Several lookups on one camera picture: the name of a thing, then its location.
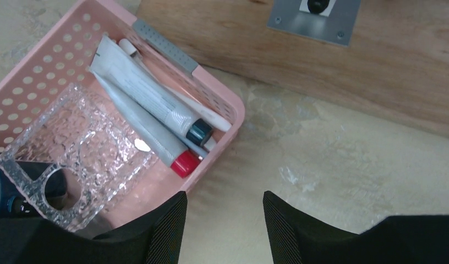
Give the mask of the pink plastic basket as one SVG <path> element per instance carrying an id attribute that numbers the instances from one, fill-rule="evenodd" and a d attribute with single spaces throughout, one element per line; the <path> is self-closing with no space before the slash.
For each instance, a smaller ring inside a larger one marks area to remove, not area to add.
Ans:
<path id="1" fill-rule="evenodd" d="M 100 94 L 115 108 L 89 72 L 104 35 L 113 40 L 132 41 L 161 81 L 180 92 L 191 93 L 232 125 L 227 132 L 214 132 L 218 145 L 186 178 L 178 176 L 150 150 L 157 156 L 157 162 L 141 173 L 114 208 L 100 212 L 90 222 L 114 228 L 152 211 L 178 191 L 191 190 L 237 136 L 245 109 L 242 100 L 203 67 L 175 64 L 174 58 L 186 60 L 176 48 L 165 46 L 158 51 L 156 47 L 166 40 L 119 4 L 78 1 L 0 82 L 0 154 L 70 84 Z"/>

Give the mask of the clear acrylic holder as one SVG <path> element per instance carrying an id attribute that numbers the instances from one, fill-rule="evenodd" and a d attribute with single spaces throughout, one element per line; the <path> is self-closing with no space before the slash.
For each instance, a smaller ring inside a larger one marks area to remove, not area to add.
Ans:
<path id="1" fill-rule="evenodd" d="M 137 134 L 110 101 L 70 84 L 0 154 L 0 169 L 44 218 L 76 232 L 114 208 L 158 160 L 134 144 Z M 75 203 L 56 209 L 45 197 L 58 172 Z"/>

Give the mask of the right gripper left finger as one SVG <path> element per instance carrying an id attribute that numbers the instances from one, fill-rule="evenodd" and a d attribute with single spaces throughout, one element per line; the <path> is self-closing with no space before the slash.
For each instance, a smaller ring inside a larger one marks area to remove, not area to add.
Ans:
<path id="1" fill-rule="evenodd" d="M 92 239 L 43 218 L 0 219 L 0 263 L 178 263 L 187 204 L 185 191 L 179 191 Z"/>

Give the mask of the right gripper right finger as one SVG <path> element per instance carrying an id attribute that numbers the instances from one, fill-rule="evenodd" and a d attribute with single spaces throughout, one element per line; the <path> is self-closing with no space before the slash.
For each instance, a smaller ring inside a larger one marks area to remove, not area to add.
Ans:
<path id="1" fill-rule="evenodd" d="M 449 214 L 389 216 L 355 234 L 271 191 L 262 203 L 274 263 L 449 263 Z"/>

